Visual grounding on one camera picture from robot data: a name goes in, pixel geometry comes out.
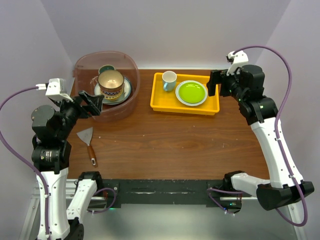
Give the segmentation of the yellow rimmed bowl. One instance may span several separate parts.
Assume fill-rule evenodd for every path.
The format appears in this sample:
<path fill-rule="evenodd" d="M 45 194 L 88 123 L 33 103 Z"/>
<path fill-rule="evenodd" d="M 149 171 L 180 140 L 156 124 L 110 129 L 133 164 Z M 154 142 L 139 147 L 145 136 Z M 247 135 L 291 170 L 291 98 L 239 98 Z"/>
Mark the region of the yellow rimmed bowl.
<path fill-rule="evenodd" d="M 120 96 L 118 98 L 104 98 L 103 103 L 104 104 L 109 104 L 109 103 L 116 103 L 116 102 L 121 102 L 124 99 L 124 96 Z"/>

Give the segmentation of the beige black rimmed bowl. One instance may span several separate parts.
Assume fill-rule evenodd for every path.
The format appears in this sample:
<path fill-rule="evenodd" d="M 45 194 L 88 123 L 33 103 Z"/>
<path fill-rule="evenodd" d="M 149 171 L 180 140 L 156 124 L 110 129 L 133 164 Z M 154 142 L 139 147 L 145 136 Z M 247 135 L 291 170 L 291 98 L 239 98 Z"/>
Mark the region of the beige black rimmed bowl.
<path fill-rule="evenodd" d="M 107 95 L 117 93 L 124 87 L 124 76 L 117 70 L 106 70 L 99 74 L 98 84 Z"/>

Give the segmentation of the teal glazed mug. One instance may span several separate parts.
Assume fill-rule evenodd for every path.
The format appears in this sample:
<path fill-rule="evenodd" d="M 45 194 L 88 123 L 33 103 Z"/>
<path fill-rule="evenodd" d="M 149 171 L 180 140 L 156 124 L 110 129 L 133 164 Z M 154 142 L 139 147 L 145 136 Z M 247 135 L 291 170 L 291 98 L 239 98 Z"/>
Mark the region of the teal glazed mug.
<path fill-rule="evenodd" d="M 108 71 L 108 70 L 115 70 L 115 67 L 110 64 L 103 65 L 99 68 L 98 74 L 100 75 L 101 73 Z"/>

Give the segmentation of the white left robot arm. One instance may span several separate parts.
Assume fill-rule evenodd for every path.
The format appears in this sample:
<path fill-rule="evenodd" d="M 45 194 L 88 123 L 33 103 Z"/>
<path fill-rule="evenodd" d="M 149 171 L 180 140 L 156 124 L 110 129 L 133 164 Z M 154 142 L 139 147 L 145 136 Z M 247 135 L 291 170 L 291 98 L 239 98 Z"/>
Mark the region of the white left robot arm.
<path fill-rule="evenodd" d="M 33 152 L 31 159 L 36 170 L 40 193 L 39 240 L 82 240 L 83 217 L 93 196 L 104 190 L 98 171 L 83 172 L 76 192 L 66 205 L 66 184 L 69 172 L 71 144 L 67 141 L 78 119 L 101 114 L 102 95 L 80 91 L 70 100 L 56 100 L 56 111 L 51 105 L 42 105 L 31 114 Z"/>

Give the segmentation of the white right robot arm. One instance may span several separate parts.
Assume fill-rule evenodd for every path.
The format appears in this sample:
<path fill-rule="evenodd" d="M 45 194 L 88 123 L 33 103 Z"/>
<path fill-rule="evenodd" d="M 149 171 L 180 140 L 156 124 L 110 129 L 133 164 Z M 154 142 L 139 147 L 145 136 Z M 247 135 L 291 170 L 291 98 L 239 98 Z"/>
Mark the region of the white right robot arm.
<path fill-rule="evenodd" d="M 223 192 L 230 197 L 244 192 L 258 199 L 266 211 L 278 209 L 301 200 L 314 192 L 312 182 L 305 181 L 295 167 L 284 140 L 280 121 L 276 120 L 278 108 L 274 100 L 264 95 L 265 74 L 257 65 L 244 65 L 238 74 L 226 70 L 212 70 L 206 84 L 208 95 L 216 90 L 222 97 L 233 97 L 239 112 L 254 132 L 265 158 L 269 179 L 250 176 L 244 171 L 226 173 Z"/>

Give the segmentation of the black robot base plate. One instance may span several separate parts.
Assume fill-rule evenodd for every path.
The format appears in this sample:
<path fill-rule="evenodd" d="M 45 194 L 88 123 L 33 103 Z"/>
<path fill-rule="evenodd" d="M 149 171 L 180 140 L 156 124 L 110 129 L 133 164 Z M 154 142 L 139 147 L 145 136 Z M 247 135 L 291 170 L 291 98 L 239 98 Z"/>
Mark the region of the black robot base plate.
<path fill-rule="evenodd" d="M 102 203 L 92 203 L 90 208 L 121 208 L 124 204 L 140 205 L 204 205 L 208 208 L 222 206 L 224 210 L 238 213 L 247 194 L 227 194 L 207 191 L 223 189 L 222 180 L 192 179 L 104 179 L 103 192 L 94 197 Z"/>

